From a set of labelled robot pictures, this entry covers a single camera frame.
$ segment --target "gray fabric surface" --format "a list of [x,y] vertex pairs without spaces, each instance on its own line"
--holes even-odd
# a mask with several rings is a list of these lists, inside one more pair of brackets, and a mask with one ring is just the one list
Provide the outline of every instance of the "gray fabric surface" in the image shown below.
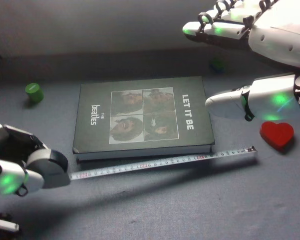
[[[223,56],[225,74],[211,74],[209,53]],[[112,79],[203,75],[206,95],[279,73],[248,55],[198,49],[0,60],[0,122],[34,133],[77,165],[72,142],[80,84]],[[28,106],[26,83],[45,94]],[[0,196],[27,240],[300,240],[300,120],[296,145],[281,155],[259,135],[261,121],[212,116],[214,151],[254,145],[257,161],[220,159],[75,181],[19,198]]]

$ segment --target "dark green book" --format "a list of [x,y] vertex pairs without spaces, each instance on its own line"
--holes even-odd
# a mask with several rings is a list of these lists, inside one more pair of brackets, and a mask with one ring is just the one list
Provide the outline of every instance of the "dark green book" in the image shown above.
[[83,84],[73,153],[81,161],[208,152],[205,100],[200,76]]

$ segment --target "tape measure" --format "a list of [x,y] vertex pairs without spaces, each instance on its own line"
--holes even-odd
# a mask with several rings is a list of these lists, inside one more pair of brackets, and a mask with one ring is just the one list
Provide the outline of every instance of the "tape measure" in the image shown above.
[[189,162],[196,162],[196,161],[202,161],[202,160],[208,160],[208,159],[216,159],[216,158],[223,158],[228,156],[235,156],[235,155],[241,155],[241,154],[252,154],[255,155],[257,153],[257,150],[255,147],[250,148],[244,148],[244,149],[236,149],[231,151],[222,151],[222,152],[215,152],[211,154],[204,154],[204,155],[189,155],[189,156],[178,156],[178,157],[170,157],[170,158],[162,158],[158,160],[150,160],[150,161],[143,161],[143,162],[136,162],[136,163],[130,163],[130,164],[124,164],[124,165],[118,165],[118,166],[110,166],[110,167],[104,167],[104,168],[98,168],[94,170],[86,170],[86,171],[78,171],[70,174],[71,180],[79,180],[79,179],[87,179],[87,178],[93,178],[93,177],[99,177],[99,176],[105,176],[105,175],[111,175],[111,174],[117,174],[117,173],[125,173],[129,171],[137,171],[141,169],[151,169],[151,168],[157,168],[157,167],[163,167],[163,166],[169,166],[169,165],[175,165],[175,164],[181,164],[181,163],[189,163]]

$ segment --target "red wooden heart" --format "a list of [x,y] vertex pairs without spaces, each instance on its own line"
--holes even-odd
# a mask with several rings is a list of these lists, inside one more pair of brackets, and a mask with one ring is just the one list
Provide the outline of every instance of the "red wooden heart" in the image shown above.
[[273,148],[283,151],[294,136],[294,129],[288,123],[273,123],[266,121],[260,129],[261,137]]

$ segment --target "green cap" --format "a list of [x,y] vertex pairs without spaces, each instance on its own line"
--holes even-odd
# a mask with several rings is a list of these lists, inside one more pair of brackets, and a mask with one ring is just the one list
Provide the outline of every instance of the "green cap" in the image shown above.
[[43,92],[37,83],[30,83],[25,87],[25,92],[32,102],[40,102],[43,99]]

